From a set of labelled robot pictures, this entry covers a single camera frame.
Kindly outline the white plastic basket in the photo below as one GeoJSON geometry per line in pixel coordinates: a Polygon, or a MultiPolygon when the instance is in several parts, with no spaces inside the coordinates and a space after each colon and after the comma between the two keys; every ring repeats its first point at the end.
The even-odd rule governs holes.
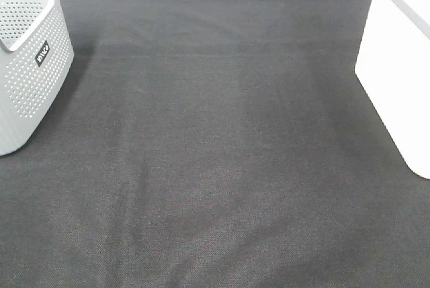
{"type": "Polygon", "coordinates": [[[406,165],[429,178],[429,0],[371,0],[355,73],[406,165]]]}

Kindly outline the grey perforated plastic basket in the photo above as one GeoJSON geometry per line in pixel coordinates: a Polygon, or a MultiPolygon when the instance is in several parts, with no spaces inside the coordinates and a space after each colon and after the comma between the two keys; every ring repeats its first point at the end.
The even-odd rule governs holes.
{"type": "Polygon", "coordinates": [[[1,0],[1,155],[29,140],[73,58],[60,0],[1,0]]]}

